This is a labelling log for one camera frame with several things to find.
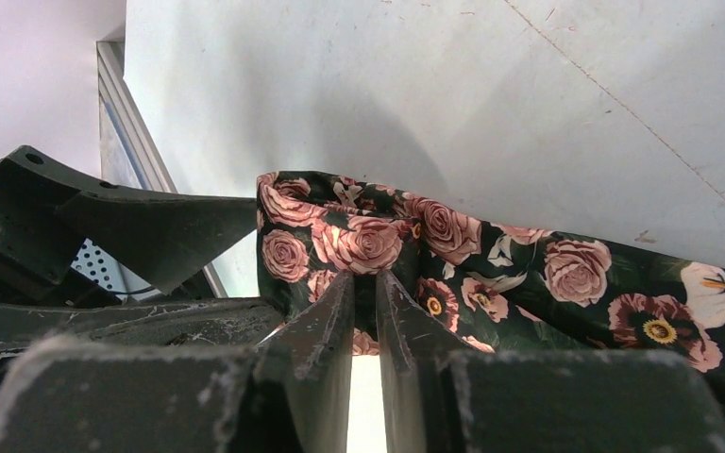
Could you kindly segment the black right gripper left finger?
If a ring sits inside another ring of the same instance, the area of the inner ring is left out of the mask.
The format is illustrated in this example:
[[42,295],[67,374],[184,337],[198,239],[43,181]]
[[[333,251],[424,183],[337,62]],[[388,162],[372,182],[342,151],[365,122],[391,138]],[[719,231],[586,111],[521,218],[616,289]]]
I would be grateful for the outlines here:
[[0,387],[0,452],[343,452],[354,279],[259,344],[148,325],[30,346]]

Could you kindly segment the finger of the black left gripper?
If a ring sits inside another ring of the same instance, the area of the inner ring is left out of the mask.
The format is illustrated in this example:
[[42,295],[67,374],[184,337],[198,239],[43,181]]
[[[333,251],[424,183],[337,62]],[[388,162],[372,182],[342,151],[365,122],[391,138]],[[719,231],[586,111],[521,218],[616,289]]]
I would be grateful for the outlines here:
[[252,198],[118,186],[22,145],[0,159],[0,283],[49,295],[90,240],[168,294],[254,231],[256,216]]
[[137,345],[255,344],[283,322],[259,298],[204,299],[100,309],[0,304],[0,359],[55,335]]

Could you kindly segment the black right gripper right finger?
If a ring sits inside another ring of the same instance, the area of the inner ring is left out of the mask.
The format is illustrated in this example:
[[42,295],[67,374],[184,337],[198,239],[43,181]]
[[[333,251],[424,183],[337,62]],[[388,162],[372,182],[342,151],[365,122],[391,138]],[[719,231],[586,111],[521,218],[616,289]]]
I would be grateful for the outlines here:
[[388,271],[376,306],[391,452],[725,452],[719,405],[672,353],[486,353]]

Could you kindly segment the floral rose pattern tie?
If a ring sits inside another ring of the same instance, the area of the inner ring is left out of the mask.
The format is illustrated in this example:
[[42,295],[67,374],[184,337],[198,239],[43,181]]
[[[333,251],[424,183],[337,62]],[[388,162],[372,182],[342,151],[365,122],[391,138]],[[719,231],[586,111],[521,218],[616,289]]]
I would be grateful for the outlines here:
[[482,351],[669,350],[725,405],[725,268],[496,224],[346,176],[272,172],[256,186],[261,296],[294,318],[352,273],[354,355],[379,353],[375,279],[388,270],[429,316]]

